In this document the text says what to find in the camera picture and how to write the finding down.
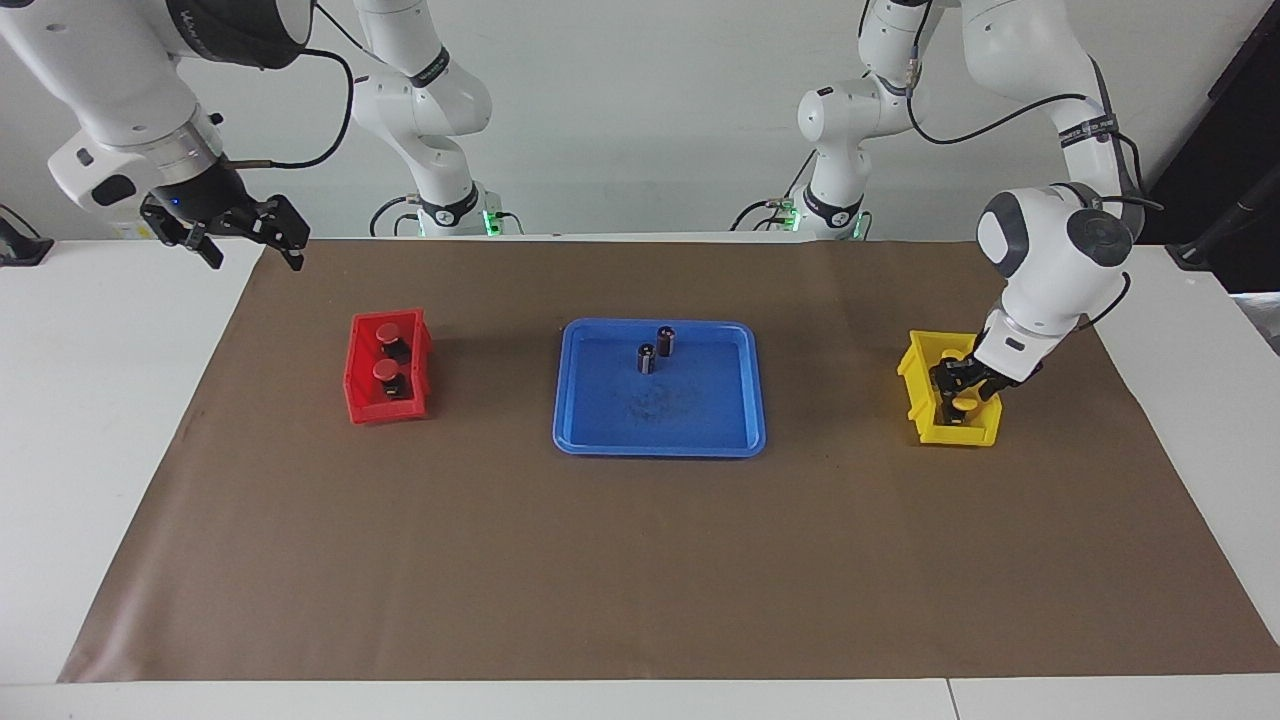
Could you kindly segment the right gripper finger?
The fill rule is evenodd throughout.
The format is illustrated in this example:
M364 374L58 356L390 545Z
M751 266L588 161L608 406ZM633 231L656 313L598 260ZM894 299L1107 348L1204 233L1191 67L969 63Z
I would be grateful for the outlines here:
M182 246L201 258L212 270L219 270L224 263L224 252L210 236L206 223L192 224Z
M274 249L293 272L301 272L311 229L293 202L284 195L265 200L246 195L239 209L241 236Z

